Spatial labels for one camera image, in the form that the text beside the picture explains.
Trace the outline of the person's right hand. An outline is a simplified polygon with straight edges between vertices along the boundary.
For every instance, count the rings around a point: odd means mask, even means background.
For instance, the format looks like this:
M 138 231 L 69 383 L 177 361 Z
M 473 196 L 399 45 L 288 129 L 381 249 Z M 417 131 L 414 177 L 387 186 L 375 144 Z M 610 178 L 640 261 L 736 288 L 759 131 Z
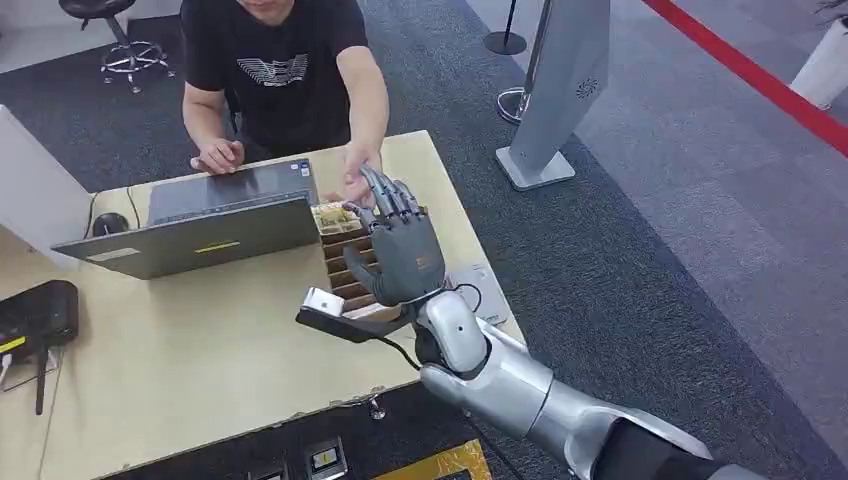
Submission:
M 232 174 L 244 159 L 245 149 L 240 141 L 218 138 L 201 146 L 199 154 L 191 158 L 190 166 L 210 175 Z

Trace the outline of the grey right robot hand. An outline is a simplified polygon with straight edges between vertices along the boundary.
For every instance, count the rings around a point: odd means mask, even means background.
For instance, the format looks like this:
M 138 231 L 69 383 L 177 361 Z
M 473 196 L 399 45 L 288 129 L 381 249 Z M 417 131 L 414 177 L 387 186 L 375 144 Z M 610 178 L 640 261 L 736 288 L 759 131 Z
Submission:
M 416 302 L 440 291 L 446 265 L 430 216 L 406 184 L 392 180 L 367 165 L 360 168 L 379 212 L 347 202 L 369 234 L 379 269 L 371 270 L 359 250 L 343 248 L 343 258 L 353 277 L 376 302 L 393 307 Z

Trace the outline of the person's left hand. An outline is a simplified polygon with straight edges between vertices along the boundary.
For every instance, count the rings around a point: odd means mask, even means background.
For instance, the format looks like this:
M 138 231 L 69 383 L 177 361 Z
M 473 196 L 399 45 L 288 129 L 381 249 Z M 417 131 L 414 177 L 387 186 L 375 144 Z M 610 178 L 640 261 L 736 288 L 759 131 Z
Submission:
M 359 144 L 349 142 L 344 149 L 344 171 L 342 189 L 322 196 L 328 202 L 349 201 L 360 207 L 374 207 L 376 201 L 370 185 L 361 172 L 363 166 L 374 170 L 382 169 L 380 144 Z

